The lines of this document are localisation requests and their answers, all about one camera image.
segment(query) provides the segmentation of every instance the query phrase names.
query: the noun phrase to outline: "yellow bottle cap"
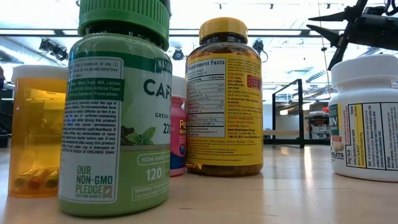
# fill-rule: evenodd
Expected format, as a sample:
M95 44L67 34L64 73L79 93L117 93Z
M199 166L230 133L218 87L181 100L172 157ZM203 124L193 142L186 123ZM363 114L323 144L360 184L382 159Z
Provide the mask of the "yellow bottle cap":
M210 19L201 25L199 30L199 40L211 35L222 32L229 32L241 35L248 41L248 27L239 19L230 17L220 17Z

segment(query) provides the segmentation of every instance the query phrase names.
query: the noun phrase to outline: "table surface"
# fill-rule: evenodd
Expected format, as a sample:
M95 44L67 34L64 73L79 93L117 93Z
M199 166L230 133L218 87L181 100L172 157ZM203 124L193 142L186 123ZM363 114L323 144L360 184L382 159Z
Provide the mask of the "table surface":
M117 218L66 215L56 197L7 197L8 160L9 152L0 152L0 220L6 224L398 222L398 185L334 174L327 146L266 146L264 168L251 177L174 177L166 202Z

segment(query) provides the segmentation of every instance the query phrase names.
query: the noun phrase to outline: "track light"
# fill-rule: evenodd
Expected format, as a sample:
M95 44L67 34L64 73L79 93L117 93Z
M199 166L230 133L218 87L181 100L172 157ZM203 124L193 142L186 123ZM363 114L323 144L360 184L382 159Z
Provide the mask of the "track light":
M175 49L175 52L172 57L174 60L182 60L184 58L184 54L181 49Z
M53 55L57 60L60 61L67 59L69 56L65 47L53 44L47 39L42 39L39 50L50 52L50 55Z
M265 56L267 56L266 59L261 59L261 62L267 62L268 61L268 54L267 52L264 51L264 44L262 43L262 40L256 40L253 44L253 49L256 50L256 52L261 55L263 53Z

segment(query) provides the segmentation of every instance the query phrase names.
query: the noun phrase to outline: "amber pill bottle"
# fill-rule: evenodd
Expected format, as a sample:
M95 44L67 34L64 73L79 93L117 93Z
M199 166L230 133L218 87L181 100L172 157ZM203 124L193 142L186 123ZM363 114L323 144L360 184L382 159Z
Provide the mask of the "amber pill bottle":
M243 176L262 169L262 78L248 28L221 17L200 27L187 58L187 169Z

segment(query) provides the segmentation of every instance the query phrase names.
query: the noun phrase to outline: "product label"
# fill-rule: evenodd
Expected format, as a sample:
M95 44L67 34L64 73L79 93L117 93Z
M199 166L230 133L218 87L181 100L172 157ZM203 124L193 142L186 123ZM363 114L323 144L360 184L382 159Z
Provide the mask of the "product label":
M398 170L398 103L339 103L329 111L332 162Z
M183 116L172 116L172 139L170 143L170 169L185 167L185 152L187 151L187 120Z
M135 201L168 190L171 65L141 58L135 66L137 56L114 54L121 57L91 52L70 61L61 199L114 203L120 194Z
M218 54L187 65L187 162L262 163L261 63Z

